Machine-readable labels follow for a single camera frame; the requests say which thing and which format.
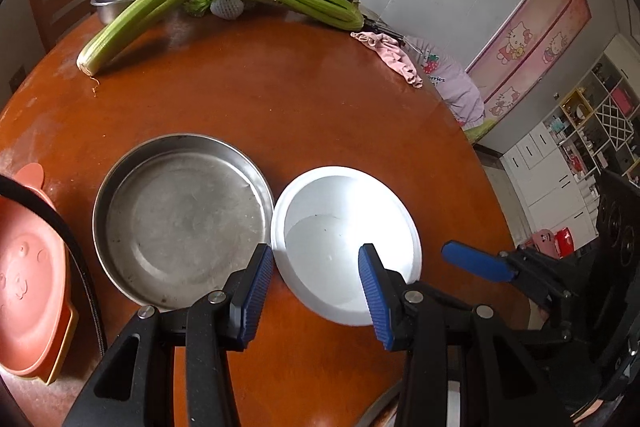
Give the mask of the large red paper noodle bowl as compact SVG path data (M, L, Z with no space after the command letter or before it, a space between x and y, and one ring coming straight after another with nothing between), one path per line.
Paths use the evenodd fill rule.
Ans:
M418 229L400 198L374 176L319 167L300 174L278 198L270 231L274 259L288 289L319 317L372 324L358 272L366 244L405 281L420 279Z

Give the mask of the shallow steel round pan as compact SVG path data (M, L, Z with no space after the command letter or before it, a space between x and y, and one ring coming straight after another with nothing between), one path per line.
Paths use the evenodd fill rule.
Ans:
M268 242L271 188L240 150L201 134L143 142L111 168L92 237L112 284L138 305L185 308Z

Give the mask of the orange bear-shaped plate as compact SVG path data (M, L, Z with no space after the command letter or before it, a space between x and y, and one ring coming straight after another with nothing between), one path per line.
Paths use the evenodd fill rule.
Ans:
M70 301L67 249L50 225L1 199L1 367L33 379Z

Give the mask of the yellow shell-shaped plate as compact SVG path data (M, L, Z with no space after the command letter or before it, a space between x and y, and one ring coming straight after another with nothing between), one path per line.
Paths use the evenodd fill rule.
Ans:
M70 301L64 303L51 349L38 366L38 369L32 374L32 377L39 379L47 386L58 378L58 375L60 375L62 371L67 352L70 350L70 344L76 331L78 319L78 312L73 303Z

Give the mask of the pink child stool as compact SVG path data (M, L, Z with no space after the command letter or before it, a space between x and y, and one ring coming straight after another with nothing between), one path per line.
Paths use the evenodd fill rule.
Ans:
M562 228L557 232L547 229L537 231L521 243L521 247L533 248L553 259L563 259L575 251L573 235L569 228Z

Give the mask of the white shelf cabinet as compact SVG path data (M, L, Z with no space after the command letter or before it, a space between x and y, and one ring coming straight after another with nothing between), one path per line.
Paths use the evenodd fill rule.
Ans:
M502 157L533 232L598 236L597 176L639 181L639 51L616 35L573 90Z

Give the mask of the pink clothing on chair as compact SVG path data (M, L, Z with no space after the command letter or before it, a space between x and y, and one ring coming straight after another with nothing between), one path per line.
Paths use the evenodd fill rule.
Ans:
M402 48L419 78L431 83L463 130L483 124L485 106L480 90L458 61L418 37L405 36Z

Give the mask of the pink crumpled cloth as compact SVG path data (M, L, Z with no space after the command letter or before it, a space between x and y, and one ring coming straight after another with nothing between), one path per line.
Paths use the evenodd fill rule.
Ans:
M353 31L350 36L373 51L389 69L404 78L409 86L414 89L420 89L423 86L423 80L416 71L416 66L401 49L396 39L372 31Z

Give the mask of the pink Hello Kitty cabinet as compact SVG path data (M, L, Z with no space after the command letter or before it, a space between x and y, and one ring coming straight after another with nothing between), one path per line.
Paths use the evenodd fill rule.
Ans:
M518 105L590 20L587 0L522 0L468 68L485 117Z

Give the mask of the thick celery bunch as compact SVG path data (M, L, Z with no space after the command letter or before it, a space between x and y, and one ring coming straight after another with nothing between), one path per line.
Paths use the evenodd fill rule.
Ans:
M126 49L168 12L186 0L136 0L104 26L79 52L76 66L88 77L96 77L120 52Z

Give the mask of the wall power socket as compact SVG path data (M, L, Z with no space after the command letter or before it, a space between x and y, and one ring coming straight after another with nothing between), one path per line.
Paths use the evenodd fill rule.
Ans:
M18 89L20 89L21 84L26 78L26 70L23 65L21 65L16 72L12 75L9 80L9 87L11 89L11 93L15 93Z

